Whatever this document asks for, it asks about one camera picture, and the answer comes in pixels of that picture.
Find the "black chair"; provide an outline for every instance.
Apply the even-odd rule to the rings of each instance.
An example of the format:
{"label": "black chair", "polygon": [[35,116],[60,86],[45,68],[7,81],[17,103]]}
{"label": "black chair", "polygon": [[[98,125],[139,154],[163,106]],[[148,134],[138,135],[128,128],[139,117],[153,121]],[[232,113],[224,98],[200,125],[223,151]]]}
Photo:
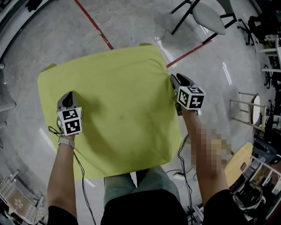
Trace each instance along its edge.
{"label": "black chair", "polygon": [[243,20],[239,19],[238,21],[242,22],[244,27],[238,26],[237,28],[244,30],[248,34],[246,45],[250,44],[250,40],[252,41],[252,45],[255,45],[252,34],[259,40],[259,43],[266,44],[267,41],[265,41],[265,36],[277,35],[280,28],[280,23],[277,20],[277,17],[268,13],[262,13],[257,17],[251,16],[248,21],[248,26]]}

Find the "gray floor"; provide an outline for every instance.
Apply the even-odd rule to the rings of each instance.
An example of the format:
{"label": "gray floor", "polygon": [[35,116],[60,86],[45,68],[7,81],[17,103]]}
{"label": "gray floor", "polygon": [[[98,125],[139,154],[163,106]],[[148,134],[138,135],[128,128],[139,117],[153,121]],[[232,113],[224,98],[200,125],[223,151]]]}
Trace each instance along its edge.
{"label": "gray floor", "polygon": [[[224,14],[215,0],[202,1]],[[169,13],[181,0],[80,2],[114,48],[149,41],[159,47],[167,63],[200,45],[211,33],[197,25],[190,15],[177,33],[170,35],[188,8],[185,6],[173,15]],[[234,0],[232,4],[237,17],[244,21],[256,15],[248,0]],[[245,120],[247,116],[236,113],[237,105],[230,107],[230,98],[238,98],[238,91],[242,91],[259,93],[262,104],[274,99],[274,88],[268,90],[264,87],[264,73],[260,71],[264,64],[269,64],[268,59],[264,54],[256,54],[255,47],[245,46],[245,34],[236,28],[237,24],[228,28],[225,36],[217,36],[213,42],[168,69],[169,73],[188,76],[208,93],[200,118],[206,128],[216,129],[218,134],[222,134],[234,152],[245,142],[252,141],[253,129],[231,120],[233,114]],[[35,194],[46,193],[55,151],[47,138],[37,77],[51,63],[61,64],[108,50],[99,32],[74,1],[51,2],[24,27],[4,57],[6,68],[0,71],[1,103],[17,103],[15,109],[0,113],[0,121],[7,121],[7,127],[0,130],[4,143],[0,157],[1,176],[19,169],[21,179]],[[179,123],[185,135],[182,118],[179,118]],[[183,153],[186,168],[191,167],[189,148],[185,146],[186,151]],[[180,168],[180,162],[175,158],[163,168]],[[188,173],[188,181],[193,189],[192,202],[198,204],[201,197],[198,183],[193,181],[194,174],[195,167]],[[181,202],[186,209],[189,204],[187,188],[183,181],[173,181],[179,187]],[[88,183],[86,189],[99,224],[103,215],[103,181],[95,179],[90,182],[94,185]],[[76,196],[80,224],[92,224],[80,181],[76,182]]]}

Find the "black cable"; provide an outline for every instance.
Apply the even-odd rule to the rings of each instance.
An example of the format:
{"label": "black cable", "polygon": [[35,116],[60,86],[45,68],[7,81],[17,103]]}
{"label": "black cable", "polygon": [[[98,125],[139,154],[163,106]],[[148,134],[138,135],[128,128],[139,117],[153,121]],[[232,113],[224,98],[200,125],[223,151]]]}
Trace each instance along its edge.
{"label": "black cable", "polygon": [[[191,170],[192,170],[192,168],[193,168],[193,167],[191,167],[189,171],[191,171]],[[185,172],[185,174],[187,174],[189,171]]]}
{"label": "black cable", "polygon": [[0,138],[0,148],[3,149],[4,148],[4,144],[3,144],[3,141],[2,139]]}
{"label": "black cable", "polygon": [[86,205],[91,213],[91,216],[92,216],[92,219],[94,221],[94,224],[96,225],[96,221],[94,219],[94,215],[93,215],[93,212],[92,212],[92,209],[90,207],[90,203],[89,203],[89,200],[88,200],[88,196],[87,196],[87,193],[86,193],[86,189],[85,189],[85,183],[84,183],[84,175],[85,175],[85,170],[84,168],[82,167],[82,164],[80,163],[79,159],[77,158],[76,154],[74,153],[74,156],[77,160],[77,163],[79,164],[80,166],[80,169],[81,169],[81,172],[82,172],[82,189],[83,189],[83,195],[84,195],[84,198],[85,198],[85,202],[86,202]]}
{"label": "black cable", "polygon": [[175,169],[175,170],[169,170],[169,171],[167,171],[166,173],[169,173],[169,172],[172,172],[172,171],[180,171],[180,172],[181,172],[180,169]]}
{"label": "black cable", "polygon": [[[183,139],[183,141],[182,141],[182,143],[180,145],[180,149],[179,149],[179,151],[177,153],[177,157],[180,159],[180,162],[181,162],[182,171],[185,171],[185,165],[184,165],[184,159],[183,159],[183,157],[180,156],[180,153],[181,153],[182,149],[184,148],[184,144],[185,144],[188,136],[189,135],[187,134],[185,136],[185,138]],[[188,181],[187,181],[187,178],[186,178],[186,173],[184,173],[183,175],[184,175],[185,184],[186,184],[187,191],[188,191],[189,208],[192,209],[192,198],[191,198],[192,188],[188,184]]]}
{"label": "black cable", "polygon": [[195,179],[194,179],[194,177],[195,177],[195,176],[196,176],[196,174],[194,174],[194,176],[193,176],[193,180],[194,180],[194,181],[197,181],[197,180],[198,180],[198,178],[197,178],[197,180],[195,180]]}
{"label": "black cable", "polygon": [[48,130],[49,130],[51,133],[57,135],[58,137],[60,137],[60,135],[64,135],[64,133],[60,133],[59,131],[57,131],[56,129],[54,129],[52,126],[48,126]]}
{"label": "black cable", "polygon": [[[61,137],[61,136],[64,134],[64,133],[60,133],[59,131],[57,131],[56,129],[54,129],[54,128],[51,127],[51,126],[48,126],[48,130],[49,130],[51,133],[57,135],[58,137]],[[93,219],[93,221],[94,221],[94,224],[96,225],[96,221],[95,221],[95,219],[94,219],[94,215],[93,215],[92,209],[91,209],[91,207],[90,207],[89,200],[88,200],[88,196],[87,196],[86,189],[85,189],[85,182],[84,182],[85,170],[84,170],[82,164],[80,163],[79,159],[77,158],[77,156],[76,156],[74,150],[73,150],[73,153],[74,153],[74,156],[75,156],[75,158],[76,158],[76,161],[77,161],[78,165],[80,166],[80,169],[81,169],[81,172],[82,172],[82,190],[83,190],[83,195],[84,195],[84,198],[85,198],[85,202],[86,202],[86,205],[87,205],[87,207],[88,207],[88,209],[89,209],[89,211],[90,211],[90,213],[91,213],[91,216],[92,216],[92,219]]]}

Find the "forearm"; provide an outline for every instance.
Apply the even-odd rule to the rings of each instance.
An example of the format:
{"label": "forearm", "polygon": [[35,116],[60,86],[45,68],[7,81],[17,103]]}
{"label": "forearm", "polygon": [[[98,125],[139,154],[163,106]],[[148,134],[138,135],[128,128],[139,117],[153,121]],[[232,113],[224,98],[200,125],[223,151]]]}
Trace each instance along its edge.
{"label": "forearm", "polygon": [[49,206],[60,207],[73,216],[76,215],[76,196],[73,173],[74,149],[60,144],[48,185]]}
{"label": "forearm", "polygon": [[227,189],[221,156],[211,149],[206,129],[194,111],[183,110],[187,131],[191,137],[191,152],[196,154],[196,172],[203,205],[217,192]]}
{"label": "forearm", "polygon": [[202,128],[200,119],[193,110],[183,110],[183,117],[191,138],[191,148],[196,153],[197,173],[215,175],[222,170],[220,156],[211,150],[211,141],[208,139],[206,129]]}

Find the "hand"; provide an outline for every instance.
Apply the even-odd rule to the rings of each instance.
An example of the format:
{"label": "hand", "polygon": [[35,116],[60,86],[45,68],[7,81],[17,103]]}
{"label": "hand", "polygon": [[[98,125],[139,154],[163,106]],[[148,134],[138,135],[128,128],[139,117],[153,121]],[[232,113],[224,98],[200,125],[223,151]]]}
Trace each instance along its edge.
{"label": "hand", "polygon": [[70,140],[70,141],[74,141],[74,139],[75,139],[75,134],[72,134],[72,135],[69,135],[69,136],[64,136],[64,135],[63,135],[63,137],[66,138],[66,139],[68,139],[68,140]]}

